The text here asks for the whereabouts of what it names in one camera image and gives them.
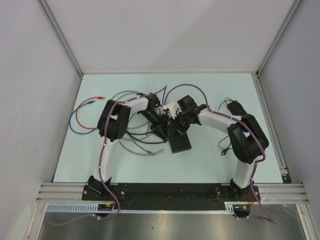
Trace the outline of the black network switch box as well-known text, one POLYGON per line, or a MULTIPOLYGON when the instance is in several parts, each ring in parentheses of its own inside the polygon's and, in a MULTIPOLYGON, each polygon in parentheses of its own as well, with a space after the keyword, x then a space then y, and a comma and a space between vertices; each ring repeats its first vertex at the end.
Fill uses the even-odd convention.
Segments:
POLYGON ((168 125, 168 140, 172 154, 181 153, 192 149, 189 137, 186 133, 177 134, 171 125, 168 125))

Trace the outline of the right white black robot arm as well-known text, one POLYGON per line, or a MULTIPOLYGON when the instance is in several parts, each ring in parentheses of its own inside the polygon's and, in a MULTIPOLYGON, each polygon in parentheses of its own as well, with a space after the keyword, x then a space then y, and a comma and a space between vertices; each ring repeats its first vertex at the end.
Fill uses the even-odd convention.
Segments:
POLYGON ((205 104, 198 106, 189 95, 178 102, 165 104, 163 110, 169 112, 169 124, 177 134, 186 133, 190 125, 196 124, 228 135, 237 158, 230 194, 237 201, 247 197, 257 165, 266 159, 265 150, 269 147, 269 140, 256 118, 251 114, 235 116, 214 111, 205 104))

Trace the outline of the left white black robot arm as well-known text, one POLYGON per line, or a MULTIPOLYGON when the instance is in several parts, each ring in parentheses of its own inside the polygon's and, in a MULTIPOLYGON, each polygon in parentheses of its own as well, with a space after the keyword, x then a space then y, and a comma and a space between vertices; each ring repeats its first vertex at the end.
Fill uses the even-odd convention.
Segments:
POLYGON ((128 100, 107 101, 97 124, 102 138, 98 166, 88 180, 89 188, 98 199, 105 200, 110 196, 111 188, 108 184, 112 174, 108 170, 108 164, 120 139, 127 134, 129 120, 134 114, 141 114, 150 122, 150 131, 161 139, 160 144, 169 141, 168 116, 165 113, 157 113, 156 109, 160 107, 161 103, 156 93, 139 92, 128 100))

